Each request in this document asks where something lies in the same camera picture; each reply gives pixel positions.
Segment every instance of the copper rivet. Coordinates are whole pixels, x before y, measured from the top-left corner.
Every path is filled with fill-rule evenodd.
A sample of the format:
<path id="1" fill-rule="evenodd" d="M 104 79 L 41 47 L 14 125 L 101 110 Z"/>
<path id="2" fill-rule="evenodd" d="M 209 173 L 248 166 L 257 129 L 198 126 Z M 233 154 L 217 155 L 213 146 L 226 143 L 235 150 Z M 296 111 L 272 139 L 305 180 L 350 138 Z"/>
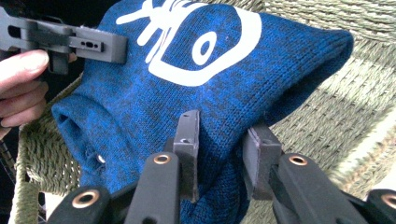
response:
<path id="1" fill-rule="evenodd" d="M 160 165 L 166 164 L 166 163 L 168 163 L 170 160 L 171 160 L 171 158 L 170 158 L 168 155 L 164 155 L 164 154 L 163 154 L 163 155 L 156 156 L 156 157 L 154 158 L 154 162 L 157 163 L 157 164 L 160 164 Z"/>
<path id="2" fill-rule="evenodd" d="M 299 156 L 289 157 L 289 161 L 291 161 L 291 163 L 293 163 L 295 165 L 307 165 L 308 164 L 308 161 L 306 159 L 304 159 L 303 157 L 299 157 Z"/>
<path id="3" fill-rule="evenodd" d="M 384 194 L 381 196 L 382 201 L 389 207 L 396 209 L 396 195 L 394 194 Z"/>
<path id="4" fill-rule="evenodd" d="M 96 203 L 99 199 L 99 191 L 96 189 L 89 189 L 80 193 L 74 198 L 72 204 L 75 208 L 85 208 Z"/>

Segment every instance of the green wicker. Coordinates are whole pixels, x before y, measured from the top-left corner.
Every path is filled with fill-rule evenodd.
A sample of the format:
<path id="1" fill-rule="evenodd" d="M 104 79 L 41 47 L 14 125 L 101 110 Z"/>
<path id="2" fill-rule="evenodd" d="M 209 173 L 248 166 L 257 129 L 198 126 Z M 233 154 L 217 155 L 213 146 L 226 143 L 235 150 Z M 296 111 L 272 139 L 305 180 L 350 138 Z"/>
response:
<path id="1" fill-rule="evenodd" d="M 286 152 L 310 157 L 340 189 L 364 198 L 396 161 L 396 1 L 206 2 L 353 33 L 354 52 L 344 68 L 271 129 Z M 19 153 L 13 216 L 17 223 L 35 223 L 37 193 L 65 195 L 75 189 L 78 164 L 68 153 L 49 111 L 21 129 Z M 32 177 L 31 182 L 25 182 L 25 173 Z M 253 201 L 243 222 L 275 223 L 271 202 Z"/>

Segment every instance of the knit beanie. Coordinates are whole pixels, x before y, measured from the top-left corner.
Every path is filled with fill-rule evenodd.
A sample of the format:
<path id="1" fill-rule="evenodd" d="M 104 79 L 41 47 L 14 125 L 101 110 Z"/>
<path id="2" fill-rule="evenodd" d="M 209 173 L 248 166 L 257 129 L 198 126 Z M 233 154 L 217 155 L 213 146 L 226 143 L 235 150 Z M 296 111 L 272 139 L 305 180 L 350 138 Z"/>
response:
<path id="1" fill-rule="evenodd" d="M 126 64 L 87 60 L 81 85 L 52 108 L 80 185 L 115 192 L 135 182 L 179 116 L 198 109 L 200 199 L 181 203 L 182 223 L 241 220 L 241 137 L 259 119 L 287 116 L 353 47 L 346 31 L 185 0 L 123 0 L 98 29 L 128 37 Z"/>

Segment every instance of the clamp jaw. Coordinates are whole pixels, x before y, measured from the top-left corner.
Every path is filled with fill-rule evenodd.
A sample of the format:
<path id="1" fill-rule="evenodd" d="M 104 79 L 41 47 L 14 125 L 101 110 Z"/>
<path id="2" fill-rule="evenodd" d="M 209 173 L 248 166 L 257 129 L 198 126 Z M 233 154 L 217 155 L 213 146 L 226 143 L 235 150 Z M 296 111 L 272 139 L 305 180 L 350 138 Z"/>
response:
<path id="1" fill-rule="evenodd" d="M 49 71 L 66 75 L 68 55 L 108 63 L 125 63 L 127 37 L 85 27 L 20 17 L 12 8 L 0 6 L 0 49 L 45 49 Z"/>
<path id="2" fill-rule="evenodd" d="M 182 114 L 175 138 L 147 158 L 138 182 L 113 195 L 101 187 L 79 188 L 48 223 L 179 223 L 180 198 L 192 203 L 199 198 L 198 133 L 199 112 Z M 367 202 L 342 192 L 312 160 L 285 154 L 263 123 L 247 130 L 243 160 L 248 198 L 272 200 L 277 223 L 396 223 L 395 191 L 372 190 Z"/>

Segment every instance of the white logo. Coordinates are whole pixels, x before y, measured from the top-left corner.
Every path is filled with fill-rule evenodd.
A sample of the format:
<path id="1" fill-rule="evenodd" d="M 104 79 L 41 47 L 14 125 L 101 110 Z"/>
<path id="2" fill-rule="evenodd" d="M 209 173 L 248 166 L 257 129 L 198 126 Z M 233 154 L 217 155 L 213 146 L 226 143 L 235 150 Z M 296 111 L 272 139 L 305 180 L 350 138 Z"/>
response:
<path id="1" fill-rule="evenodd" d="M 180 24 L 195 9 L 204 6 L 206 4 L 191 3 L 191 1 L 166 0 L 161 7 L 153 7 L 152 0 L 147 0 L 143 3 L 142 9 L 119 17 L 116 23 L 124 24 L 149 17 L 151 22 L 137 38 L 137 44 L 145 46 L 158 29 L 162 30 L 160 38 L 146 57 L 150 73 L 179 85 L 196 87 L 205 84 L 216 74 L 246 58 L 256 48 L 262 34 L 260 15 L 235 7 L 241 21 L 241 36 L 235 47 L 197 71 L 182 69 L 163 62 L 163 55 L 174 39 Z M 197 65 L 204 65 L 208 61 L 216 46 L 217 38 L 217 34 L 212 31 L 201 35 L 195 41 L 191 56 Z M 205 48 L 205 53 L 202 53 L 201 49 L 207 44 L 208 48 Z"/>

